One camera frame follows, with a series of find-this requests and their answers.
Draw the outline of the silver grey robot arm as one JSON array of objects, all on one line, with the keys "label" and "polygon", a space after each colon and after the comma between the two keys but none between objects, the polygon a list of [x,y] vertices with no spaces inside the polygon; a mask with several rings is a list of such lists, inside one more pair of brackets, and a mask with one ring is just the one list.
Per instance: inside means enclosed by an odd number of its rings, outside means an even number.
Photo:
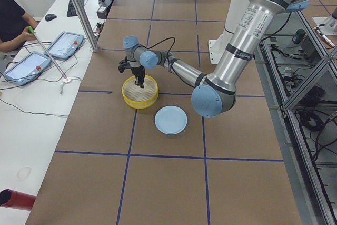
[{"label": "silver grey robot arm", "polygon": [[170,51],[151,50],[138,42],[137,37],[123,39],[126,57],[118,70],[130,69],[135,84],[142,87],[145,69],[155,66],[167,68],[184,83],[194,87],[192,105],[201,116],[212,118],[230,110],[236,102],[236,82],[252,59],[262,36],[279,13],[305,9],[309,0],[249,0],[236,30],[224,49],[215,70],[205,74],[175,58]]}]

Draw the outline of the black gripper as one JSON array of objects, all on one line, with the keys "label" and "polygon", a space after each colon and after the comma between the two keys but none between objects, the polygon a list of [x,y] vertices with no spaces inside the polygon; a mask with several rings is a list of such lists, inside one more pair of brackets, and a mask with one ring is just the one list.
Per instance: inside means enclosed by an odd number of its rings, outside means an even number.
[{"label": "black gripper", "polygon": [[139,85],[142,89],[144,88],[144,79],[145,79],[145,68],[143,66],[132,67],[131,71],[135,78],[135,85]]}]

